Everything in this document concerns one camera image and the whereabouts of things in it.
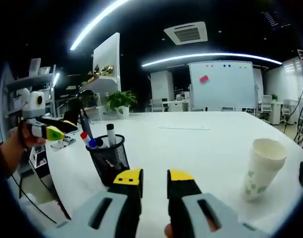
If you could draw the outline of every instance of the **whiteboard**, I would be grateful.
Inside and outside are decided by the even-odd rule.
[[[189,64],[194,107],[255,108],[253,65],[244,61]]]

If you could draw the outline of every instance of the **led light strip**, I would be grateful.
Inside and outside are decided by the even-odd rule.
[[[54,87],[56,85],[56,83],[58,82],[60,73],[56,73],[56,76],[53,79],[53,83],[52,83],[52,87]]]
[[[157,60],[157,61],[154,61],[154,62],[145,63],[145,64],[142,65],[142,67],[146,67],[146,66],[150,66],[150,65],[153,65],[153,64],[162,63],[162,62],[166,62],[166,61],[170,61],[170,60],[179,60],[179,59],[192,58],[192,57],[203,57],[203,56],[236,56],[236,57],[246,57],[246,58],[258,59],[258,60],[264,60],[264,61],[268,61],[268,62],[272,62],[272,63],[276,63],[276,64],[282,64],[279,61],[276,61],[276,60],[273,60],[273,59],[264,58],[264,57],[260,57],[260,56],[252,56],[252,55],[236,54],[236,53],[205,53],[205,54],[194,54],[194,55],[186,55],[186,56],[176,56],[176,57],[171,57],[171,58],[167,58],[167,59],[161,59],[161,60]]]
[[[123,5],[129,0],[117,0],[112,5],[108,6],[106,9],[104,9],[103,12],[101,12],[78,36],[76,41],[71,46],[70,50],[73,51],[77,48],[78,44],[85,38],[85,36],[97,25],[103,18],[105,18],[107,15],[109,15],[111,12],[113,12],[115,9],[117,9],[119,6]]]

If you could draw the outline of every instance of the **paper cup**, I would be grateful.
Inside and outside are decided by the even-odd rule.
[[[245,200],[255,200],[264,193],[283,167],[286,158],[286,148],[278,141],[256,139],[253,142],[249,169],[242,189]]]

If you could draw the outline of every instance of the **ceiling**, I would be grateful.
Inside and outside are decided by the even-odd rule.
[[[11,19],[1,28],[7,46],[5,57],[16,75],[27,75],[29,59],[42,58],[42,66],[56,64],[62,72],[55,88],[56,97],[74,95],[66,90],[88,79],[92,70],[93,50],[115,32],[120,33],[122,89],[133,90],[139,97],[150,93],[147,75],[181,62],[169,62],[142,68],[150,61],[197,53],[232,52],[257,55],[278,61],[297,56],[303,48],[299,32],[290,18],[271,0],[129,0],[104,18],[76,50],[70,47],[87,23],[115,0],[13,1],[0,3]],[[262,14],[276,16],[279,26],[272,28]],[[180,24],[204,21],[208,41],[175,45],[164,29]],[[204,58],[197,60],[239,60]],[[254,64],[276,67],[273,63],[252,60]]]

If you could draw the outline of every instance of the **red marker cap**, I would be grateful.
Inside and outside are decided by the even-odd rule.
[[[88,134],[84,131],[80,134],[80,136],[82,139],[85,139],[85,138],[87,138]]]

